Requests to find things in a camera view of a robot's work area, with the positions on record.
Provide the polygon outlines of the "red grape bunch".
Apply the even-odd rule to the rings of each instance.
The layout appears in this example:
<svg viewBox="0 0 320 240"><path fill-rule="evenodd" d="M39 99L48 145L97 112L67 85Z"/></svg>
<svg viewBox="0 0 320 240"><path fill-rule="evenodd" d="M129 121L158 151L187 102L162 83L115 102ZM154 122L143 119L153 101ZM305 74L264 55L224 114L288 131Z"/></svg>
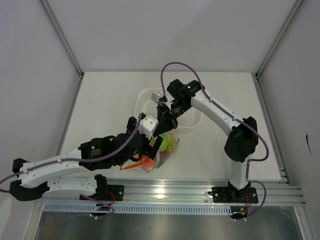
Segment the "red grape bunch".
<svg viewBox="0 0 320 240"><path fill-rule="evenodd" d="M159 153L159 161L160 161L160 164L162 165L169 157L171 156L170 153L167 153L167 152L160 152Z"/></svg>

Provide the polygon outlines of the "red peach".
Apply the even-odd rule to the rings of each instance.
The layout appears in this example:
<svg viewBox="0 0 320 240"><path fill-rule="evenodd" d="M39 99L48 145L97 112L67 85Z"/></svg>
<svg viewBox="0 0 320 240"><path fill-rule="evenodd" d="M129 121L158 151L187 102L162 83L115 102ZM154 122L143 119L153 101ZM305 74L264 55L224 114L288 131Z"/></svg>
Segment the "red peach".
<svg viewBox="0 0 320 240"><path fill-rule="evenodd" d="M155 163L156 163L156 161L154 159L151 159L146 156L143 164L141 165L141 168L146 172L150 172L154 169Z"/></svg>

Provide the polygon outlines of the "green apple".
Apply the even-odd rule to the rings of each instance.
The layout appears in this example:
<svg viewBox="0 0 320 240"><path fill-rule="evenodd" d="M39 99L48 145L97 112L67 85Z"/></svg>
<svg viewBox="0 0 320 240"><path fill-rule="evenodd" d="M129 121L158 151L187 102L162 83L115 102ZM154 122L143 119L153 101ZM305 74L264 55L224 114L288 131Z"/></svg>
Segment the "green apple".
<svg viewBox="0 0 320 240"><path fill-rule="evenodd" d="M163 141L159 147L159 151L164 152L170 145L171 140L167 134L161 134L160 137L163 139Z"/></svg>

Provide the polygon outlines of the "clear orange zip top bag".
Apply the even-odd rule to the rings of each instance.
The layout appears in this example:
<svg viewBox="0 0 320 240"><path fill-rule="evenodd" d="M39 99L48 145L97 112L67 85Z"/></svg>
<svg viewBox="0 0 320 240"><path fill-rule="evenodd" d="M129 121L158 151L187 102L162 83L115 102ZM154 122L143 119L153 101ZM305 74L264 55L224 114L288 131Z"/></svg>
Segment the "clear orange zip top bag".
<svg viewBox="0 0 320 240"><path fill-rule="evenodd" d="M119 167L119 170L126 171L134 169L140 172L145 171L149 173L160 168L170 158L170 156L176 152L180 140L175 134L173 134L173 132L161 134L160 137L163 141L154 159L143 155L138 162L128 160L123 166Z"/></svg>

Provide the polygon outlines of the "yellow pear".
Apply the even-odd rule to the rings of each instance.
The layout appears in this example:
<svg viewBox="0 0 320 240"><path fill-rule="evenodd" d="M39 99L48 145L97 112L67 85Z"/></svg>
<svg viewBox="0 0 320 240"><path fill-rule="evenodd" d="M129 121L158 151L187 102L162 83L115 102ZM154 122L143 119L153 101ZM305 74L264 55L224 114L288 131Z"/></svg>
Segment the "yellow pear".
<svg viewBox="0 0 320 240"><path fill-rule="evenodd" d="M177 150L179 141L180 139L176 138L175 135L170 135L170 143L168 145L168 150L170 154L174 153Z"/></svg>

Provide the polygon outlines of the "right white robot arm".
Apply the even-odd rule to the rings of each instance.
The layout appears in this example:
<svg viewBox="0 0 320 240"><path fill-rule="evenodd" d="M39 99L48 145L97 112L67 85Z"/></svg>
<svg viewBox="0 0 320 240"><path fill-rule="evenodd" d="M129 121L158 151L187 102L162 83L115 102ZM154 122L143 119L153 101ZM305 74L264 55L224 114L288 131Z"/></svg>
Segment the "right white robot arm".
<svg viewBox="0 0 320 240"><path fill-rule="evenodd" d="M169 100L163 93L155 92L151 100L157 104L157 120L153 135L155 137L178 127L178 118L194 108L212 120L227 136L224 152L231 159L231 177L228 196L234 202L246 197L249 186L247 164L259 143L256 132L257 122L253 117L236 116L225 109L198 81L183 84L175 79L167 87L173 97Z"/></svg>

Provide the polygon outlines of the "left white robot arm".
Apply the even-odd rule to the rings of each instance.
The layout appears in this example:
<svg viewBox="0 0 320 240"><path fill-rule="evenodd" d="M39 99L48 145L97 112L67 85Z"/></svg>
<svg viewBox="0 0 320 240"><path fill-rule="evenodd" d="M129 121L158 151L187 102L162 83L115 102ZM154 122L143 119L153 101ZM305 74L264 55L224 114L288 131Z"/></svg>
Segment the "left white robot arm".
<svg viewBox="0 0 320 240"><path fill-rule="evenodd" d="M15 159L12 171L17 176L9 185L9 193L18 201L34 201L43 197L77 197L80 200L108 200L107 178L71 177L74 173L88 173L123 166L127 161L138 162L143 156L154 158L163 139L150 144L158 127L158 120L141 113L130 117L125 133L117 136L93 138L78 148L38 162Z"/></svg>

